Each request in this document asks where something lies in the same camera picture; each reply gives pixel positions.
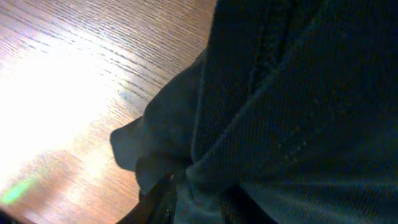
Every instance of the dark fabric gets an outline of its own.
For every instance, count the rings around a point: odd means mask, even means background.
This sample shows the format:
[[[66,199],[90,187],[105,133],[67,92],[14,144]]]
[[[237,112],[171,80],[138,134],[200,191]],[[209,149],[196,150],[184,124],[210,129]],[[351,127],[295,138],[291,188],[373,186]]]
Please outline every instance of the dark fabric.
[[[398,222],[397,9],[220,0],[206,54],[113,133],[115,156],[145,190],[182,172],[174,223],[247,222],[236,185],[277,223]]]

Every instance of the clothing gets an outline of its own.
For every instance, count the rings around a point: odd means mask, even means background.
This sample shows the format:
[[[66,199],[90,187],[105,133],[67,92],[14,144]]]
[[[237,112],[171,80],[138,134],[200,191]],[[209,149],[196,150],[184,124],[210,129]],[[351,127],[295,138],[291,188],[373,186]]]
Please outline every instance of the clothing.
[[[112,134],[116,161],[144,193],[178,174],[174,223],[225,222],[237,185],[278,223],[395,222],[396,6],[220,0],[206,52]]]

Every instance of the wood grain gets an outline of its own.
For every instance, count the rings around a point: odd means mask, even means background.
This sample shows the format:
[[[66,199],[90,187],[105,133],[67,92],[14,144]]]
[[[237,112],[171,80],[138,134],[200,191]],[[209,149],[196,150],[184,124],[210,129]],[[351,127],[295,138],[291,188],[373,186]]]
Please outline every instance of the wood grain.
[[[137,203],[115,128],[204,49],[215,0],[0,1],[0,208],[114,223]]]

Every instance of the wooden surface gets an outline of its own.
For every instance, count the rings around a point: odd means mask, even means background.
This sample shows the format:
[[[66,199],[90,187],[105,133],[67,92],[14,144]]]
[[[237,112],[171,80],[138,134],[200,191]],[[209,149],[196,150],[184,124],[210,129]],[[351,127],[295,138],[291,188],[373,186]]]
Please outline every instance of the wooden surface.
[[[0,207],[114,223],[137,203],[109,134],[206,45],[215,0],[1,0]]]

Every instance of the garment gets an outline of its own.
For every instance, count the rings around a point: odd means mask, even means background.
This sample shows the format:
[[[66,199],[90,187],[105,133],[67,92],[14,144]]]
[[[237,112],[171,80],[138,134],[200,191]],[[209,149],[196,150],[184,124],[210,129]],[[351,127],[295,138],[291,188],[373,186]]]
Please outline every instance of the garment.
[[[244,223],[234,186],[277,223],[397,222],[396,6],[220,0],[205,53],[111,135],[116,161],[144,193],[178,174],[174,223]]]

